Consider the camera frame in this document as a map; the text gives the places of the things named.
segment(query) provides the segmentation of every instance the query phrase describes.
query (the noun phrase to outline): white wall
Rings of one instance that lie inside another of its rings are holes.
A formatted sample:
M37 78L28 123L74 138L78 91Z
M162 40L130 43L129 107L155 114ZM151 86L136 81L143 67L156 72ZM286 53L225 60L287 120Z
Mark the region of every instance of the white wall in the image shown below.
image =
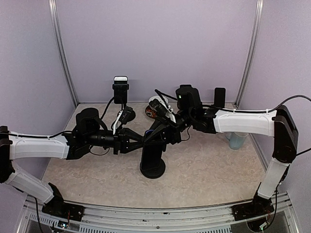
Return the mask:
M243 109L266 109L296 94L311 97L311 1L265 0ZM311 102L286 103L299 131L298 152L311 147ZM269 161L273 139L257 136ZM310 232L311 153L297 157L280 187L288 191L304 233Z
M202 100L215 87L233 102L241 83L256 0L57 1L70 73L80 102L111 99L127 75L129 101L192 84Z
M0 0L0 125L31 134L64 129L74 108L62 71L48 1ZM18 163L41 177L48 160ZM0 232L12 233L26 195L0 184Z

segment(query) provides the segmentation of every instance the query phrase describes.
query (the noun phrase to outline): metal frame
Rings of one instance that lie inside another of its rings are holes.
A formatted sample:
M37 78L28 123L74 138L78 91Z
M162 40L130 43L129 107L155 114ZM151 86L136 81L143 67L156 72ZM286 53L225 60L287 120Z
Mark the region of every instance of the metal frame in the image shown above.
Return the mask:
M247 55L247 60L246 60L246 64L245 64L245 68L243 72L242 82L241 82L241 85L238 91L237 98L235 100L235 104L237 106L240 105L241 100L243 98L250 68L251 68L253 57L255 54L257 37L258 37L259 27L260 27L260 22L261 22L262 8L263 8L263 0L257 0L255 20L254 20L254 26L253 26L253 31L252 31L252 37L251 37L251 44L248 50L248 55Z
M277 212L285 212L290 231L299 233L296 216L287 193L278 194L277 200ZM272 202L275 203L275 196L272 197ZM222 232L221 229L223 232L231 232L229 230L232 224L262 217L235 221L231 210L231 206L234 204L237 203L178 209L138 209L83 204L86 209L82 221L70 221L70 226L66 232L215 233ZM42 204L40 203L41 224L52 226L58 221L67 221L42 213L41 207ZM24 204L17 233L25 233L30 220L37 221L35 202L32 197L28 197Z
M56 39L56 44L58 47L58 52L59 52L59 57L62 63L64 75L66 78L66 82L68 85L68 89L70 92L71 100L74 104L75 107L78 106L79 101L78 97L76 94L76 91L73 86L73 82L71 79L71 75L69 72L69 67L65 55L65 50L64 50L64 45L63 45L63 40L60 32L60 26L59 26L59 20L58 20L58 15L57 15L57 7L56 7L56 0L49 0L49 6L50 6L50 13L51 13L51 18L52 18L52 24L54 28L54 34L55 34L55 39Z

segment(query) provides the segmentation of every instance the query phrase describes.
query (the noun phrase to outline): round black base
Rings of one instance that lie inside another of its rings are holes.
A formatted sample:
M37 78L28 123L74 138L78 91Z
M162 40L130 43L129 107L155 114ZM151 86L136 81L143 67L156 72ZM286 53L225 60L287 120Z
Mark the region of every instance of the round black base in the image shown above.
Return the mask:
M161 159L160 166L158 168L153 168L153 169L149 169L149 170L141 170L140 169L140 171L145 177L147 177L149 179L159 178L165 172L165 162L163 161L163 159Z

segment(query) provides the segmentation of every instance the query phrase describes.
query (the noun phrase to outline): table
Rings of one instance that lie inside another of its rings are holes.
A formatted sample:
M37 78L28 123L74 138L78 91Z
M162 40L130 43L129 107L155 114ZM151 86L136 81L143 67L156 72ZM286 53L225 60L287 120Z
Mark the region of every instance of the table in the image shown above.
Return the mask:
M66 130L75 126L75 115L85 108L104 111L106 104L79 104ZM153 120L144 113L147 103L129 103L136 118L128 127L143 135ZM120 105L111 104L104 121L109 127ZM144 177L139 170L142 149L128 154L87 154L79 160L52 158L43 180L56 185L65 200L130 208L182 208L208 206L253 197L264 174L249 138L232 150L223 133L206 134L190 129L188 141L168 145L162 159L166 171L158 179ZM93 148L94 153L105 152Z

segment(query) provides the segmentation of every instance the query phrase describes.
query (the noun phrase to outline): cup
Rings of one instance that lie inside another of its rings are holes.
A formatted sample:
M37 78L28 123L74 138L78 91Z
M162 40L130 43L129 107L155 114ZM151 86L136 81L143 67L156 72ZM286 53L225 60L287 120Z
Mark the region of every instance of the cup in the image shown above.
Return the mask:
M243 146L244 141L246 140L248 133L236 133L232 132L230 135L225 137L229 141L229 147L233 150L238 150Z

